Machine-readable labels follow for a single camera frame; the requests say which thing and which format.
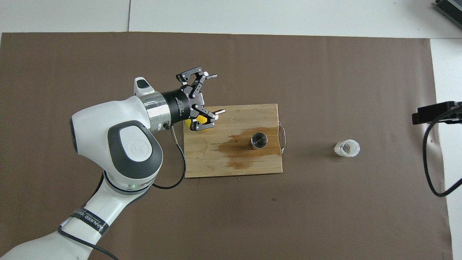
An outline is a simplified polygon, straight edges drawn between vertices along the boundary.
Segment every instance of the black cable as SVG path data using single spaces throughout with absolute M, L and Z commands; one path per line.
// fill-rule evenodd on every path
M 170 131 L 172 133 L 173 140 L 175 141 L 176 147 L 178 147 L 178 150 L 180 150 L 181 156 L 183 157 L 184 170 L 183 170 L 183 175 L 181 176 L 180 180 L 172 186 L 163 187 L 163 186 L 159 186 L 157 184 L 152 183 L 152 186 L 159 188 L 159 189 L 163 189 L 163 190 L 173 189 L 176 186 L 178 186 L 181 183 L 181 181 L 184 179 L 184 175 L 186 174 L 186 158 L 184 157 L 183 150 L 181 149 L 180 145 L 178 144 L 178 140 L 176 139 L 175 130 L 173 129 L 173 125 L 170 127 Z
M 459 107 L 456 107 L 454 109 L 451 109 L 449 111 L 446 111 L 444 112 L 443 114 L 437 116 L 431 123 L 430 125 L 427 127 L 427 130 L 425 130 L 425 134 L 424 134 L 424 140 L 423 140 L 423 143 L 422 143 L 422 157 L 424 159 L 424 170 L 425 170 L 425 176 L 427 178 L 427 182 L 428 182 L 428 185 L 430 187 L 430 189 L 432 190 L 433 194 L 435 194 L 436 196 L 438 197 L 444 197 L 448 194 L 450 194 L 451 192 L 453 192 L 455 189 L 457 189 L 460 185 L 462 185 L 462 178 L 460 178 L 453 186 L 451 186 L 449 189 L 447 189 L 445 192 L 442 192 L 442 193 L 439 193 L 435 190 L 435 188 L 433 187 L 433 184 L 432 184 L 432 180 L 430 179 L 430 175 L 428 174 L 428 165 L 427 165 L 427 139 L 428 139 L 428 135 L 430 134 L 430 130 L 432 130 L 433 126 L 436 125 L 441 119 L 443 119 L 444 117 L 450 115 L 450 114 L 453 114 L 453 113 L 456 113 L 456 112 L 459 112 L 459 111 L 462 111 L 462 106 L 459 106 Z
M 65 237 L 67 237 L 67 238 L 70 238 L 70 239 L 72 239 L 72 240 L 74 240 L 74 241 L 76 241 L 76 242 L 79 242 L 79 243 L 81 243 L 81 244 L 84 244 L 84 245 L 86 245 L 86 246 L 89 246 L 89 247 L 91 247 L 91 248 L 94 248 L 94 249 L 98 250 L 99 252 L 108 255 L 109 257 L 111 257 L 111 258 L 114 259 L 114 260 L 119 260 L 115 255 L 111 254 L 109 251 L 107 251 L 107 250 L 105 250 L 105 249 L 103 249 L 103 248 L 100 248 L 100 247 L 97 246 L 97 245 L 93 245 L 93 244 L 91 244 L 91 243 L 88 243 L 87 241 L 82 240 L 82 239 L 80 239 L 80 238 L 78 238 L 78 237 L 75 237 L 75 236 L 73 236 L 73 235 L 71 235 L 71 234 L 69 234 L 69 233 L 64 232 L 64 231 L 62 230 L 62 226 L 61 226 L 61 225 L 59 225 L 59 227 L 58 227 L 58 233 L 60 233 L 61 235 L 65 236 Z

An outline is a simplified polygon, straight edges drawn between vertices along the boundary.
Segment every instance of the stainless steel cup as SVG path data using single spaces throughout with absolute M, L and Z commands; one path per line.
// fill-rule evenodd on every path
M 252 149 L 261 149 L 268 143 L 268 137 L 266 137 L 265 134 L 258 132 L 252 136 L 250 143 L 252 144 Z

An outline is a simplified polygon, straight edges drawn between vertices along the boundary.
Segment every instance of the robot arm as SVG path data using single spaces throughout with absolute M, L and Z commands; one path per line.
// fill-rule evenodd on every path
M 196 79 L 188 85 L 189 78 Z M 200 89 L 209 76 L 200 67 L 177 75 L 181 87 L 160 93 L 138 77 L 134 96 L 83 109 L 72 116 L 71 132 L 79 155 L 103 168 L 95 194 L 45 237 L 23 243 L 6 253 L 1 260 L 12 259 L 87 259 L 120 212 L 142 197 L 153 185 L 163 161 L 162 148 L 153 134 L 186 119 L 191 130 L 215 126 L 218 114 L 205 109 Z M 196 118 L 202 115 L 207 123 Z

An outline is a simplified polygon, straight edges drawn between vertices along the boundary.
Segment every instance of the plastic cup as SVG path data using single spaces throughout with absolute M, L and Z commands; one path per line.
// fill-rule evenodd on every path
M 359 143 L 352 139 L 338 142 L 334 147 L 334 151 L 343 157 L 355 157 L 360 151 Z

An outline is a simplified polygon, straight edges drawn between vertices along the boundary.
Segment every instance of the silver metal ring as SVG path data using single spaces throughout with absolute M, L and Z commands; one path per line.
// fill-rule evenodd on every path
M 154 93 L 139 96 L 138 98 L 146 108 L 152 134 L 164 130 L 164 124 L 170 126 L 170 108 L 161 93 L 155 91 Z
M 282 134 L 284 136 L 284 145 L 281 148 L 281 154 L 282 154 L 282 153 L 284 153 L 284 148 L 286 147 L 286 130 L 282 126 L 281 121 L 279 121 L 279 129 L 282 129 Z

